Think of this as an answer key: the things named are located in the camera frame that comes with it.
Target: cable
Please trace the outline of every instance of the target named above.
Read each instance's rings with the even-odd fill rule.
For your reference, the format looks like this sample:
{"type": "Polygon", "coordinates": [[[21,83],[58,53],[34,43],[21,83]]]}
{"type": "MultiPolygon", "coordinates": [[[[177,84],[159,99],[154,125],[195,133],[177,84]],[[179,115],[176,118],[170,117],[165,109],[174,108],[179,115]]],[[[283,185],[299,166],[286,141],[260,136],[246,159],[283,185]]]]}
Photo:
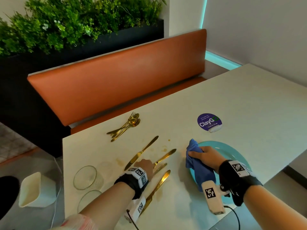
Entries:
{"type": "MultiPolygon", "coordinates": [[[[59,169],[59,172],[61,173],[61,175],[63,175],[63,172],[62,172],[61,168],[59,167],[59,164],[56,162],[56,158],[54,157],[53,159],[54,159],[54,162],[56,163],[56,165],[57,165],[57,167],[58,167],[58,169],[59,169]]],[[[56,195],[56,201],[55,201],[55,203],[54,203],[54,214],[53,214],[53,217],[52,217],[51,227],[50,227],[50,228],[53,227],[54,217],[56,216],[56,202],[57,202],[57,199],[58,199],[58,197],[59,197],[59,193],[60,193],[61,189],[62,189],[62,177],[61,177],[61,180],[60,180],[59,191],[58,191],[58,193],[57,193],[57,195],[56,195]]]]}
{"type": "Polygon", "coordinates": [[[239,220],[239,217],[238,217],[238,215],[236,214],[235,210],[234,210],[234,209],[232,209],[232,208],[231,208],[231,207],[229,207],[229,206],[224,206],[224,207],[231,209],[231,210],[232,210],[232,211],[235,213],[235,215],[236,215],[236,217],[237,217],[237,219],[238,219],[239,230],[240,230],[240,229],[241,229],[241,226],[240,226],[240,220],[239,220]]]}
{"type": "Polygon", "coordinates": [[[133,225],[135,226],[135,228],[136,228],[137,230],[140,230],[140,229],[138,229],[138,227],[136,226],[136,224],[135,224],[134,221],[132,220],[132,218],[131,218],[131,216],[130,216],[130,214],[129,214],[129,211],[130,211],[130,210],[127,209],[126,211],[127,211],[127,214],[128,214],[128,216],[129,216],[129,218],[131,219],[133,225]]]}

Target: black cable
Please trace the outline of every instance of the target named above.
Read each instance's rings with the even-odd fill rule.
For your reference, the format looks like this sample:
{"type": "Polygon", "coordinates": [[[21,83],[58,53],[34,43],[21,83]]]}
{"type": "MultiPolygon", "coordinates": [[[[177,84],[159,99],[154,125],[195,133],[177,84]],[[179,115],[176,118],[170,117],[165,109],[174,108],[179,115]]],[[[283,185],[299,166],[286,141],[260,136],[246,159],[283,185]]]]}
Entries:
{"type": "Polygon", "coordinates": [[[241,226],[240,226],[240,220],[239,220],[239,217],[238,217],[238,215],[236,214],[236,212],[235,212],[235,210],[234,209],[232,209],[231,207],[229,207],[229,206],[224,206],[224,207],[226,207],[226,208],[230,208],[234,213],[235,213],[235,215],[236,215],[236,217],[237,217],[237,219],[238,219],[238,224],[239,224],[239,230],[241,229],[241,226]]]}
{"type": "Polygon", "coordinates": [[[132,220],[132,218],[131,218],[131,216],[130,216],[130,214],[129,214],[129,211],[130,210],[126,210],[126,212],[127,212],[127,214],[128,214],[128,216],[129,216],[129,218],[130,218],[130,220],[132,221],[132,223],[133,223],[133,225],[135,226],[135,228],[137,229],[137,230],[140,230],[140,229],[138,229],[138,227],[136,226],[136,224],[133,222],[133,220],[132,220]]]}

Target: light blue plate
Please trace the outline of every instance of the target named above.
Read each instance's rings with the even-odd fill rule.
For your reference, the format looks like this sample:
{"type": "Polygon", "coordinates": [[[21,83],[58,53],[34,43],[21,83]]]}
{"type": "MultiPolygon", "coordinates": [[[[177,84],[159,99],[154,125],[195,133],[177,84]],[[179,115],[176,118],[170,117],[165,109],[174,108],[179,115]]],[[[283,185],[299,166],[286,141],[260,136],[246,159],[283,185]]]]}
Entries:
{"type": "MultiPolygon", "coordinates": [[[[214,149],[216,149],[220,154],[222,154],[226,159],[238,160],[239,162],[244,163],[249,169],[251,169],[246,159],[237,150],[235,150],[233,147],[229,146],[228,144],[218,142],[218,141],[204,141],[204,142],[199,143],[198,145],[199,146],[211,146],[214,149]]],[[[190,168],[190,173],[194,181],[196,182],[194,170],[191,168],[190,168]]],[[[219,175],[216,172],[214,172],[214,174],[216,178],[216,184],[219,185],[220,184],[219,175]]],[[[223,203],[227,203],[227,204],[233,203],[232,197],[223,196],[222,201],[223,203]]]]}

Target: orange bench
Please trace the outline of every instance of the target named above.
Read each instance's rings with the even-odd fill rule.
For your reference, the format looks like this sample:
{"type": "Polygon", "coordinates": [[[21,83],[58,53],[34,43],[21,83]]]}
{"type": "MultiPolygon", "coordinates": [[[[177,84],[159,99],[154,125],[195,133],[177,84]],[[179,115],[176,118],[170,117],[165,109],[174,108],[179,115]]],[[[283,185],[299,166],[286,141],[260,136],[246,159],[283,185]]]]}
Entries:
{"type": "Polygon", "coordinates": [[[65,126],[158,91],[72,128],[74,134],[204,81],[195,76],[205,71],[206,36],[205,29],[193,31],[31,75],[28,81],[65,126]]]}

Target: glass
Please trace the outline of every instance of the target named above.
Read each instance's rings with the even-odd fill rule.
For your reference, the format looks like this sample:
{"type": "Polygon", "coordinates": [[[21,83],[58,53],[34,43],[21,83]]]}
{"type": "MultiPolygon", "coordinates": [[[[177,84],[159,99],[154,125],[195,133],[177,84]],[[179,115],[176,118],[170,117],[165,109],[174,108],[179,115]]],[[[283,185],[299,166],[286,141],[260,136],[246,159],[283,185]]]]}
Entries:
{"type": "Polygon", "coordinates": [[[101,189],[103,186],[103,177],[97,172],[94,166],[84,166],[75,174],[73,180],[74,187],[77,190],[101,189]]]}
{"type": "Polygon", "coordinates": [[[87,205],[89,205],[95,198],[101,195],[101,191],[99,190],[91,190],[87,192],[79,202],[78,205],[78,213],[82,211],[87,205]]]}

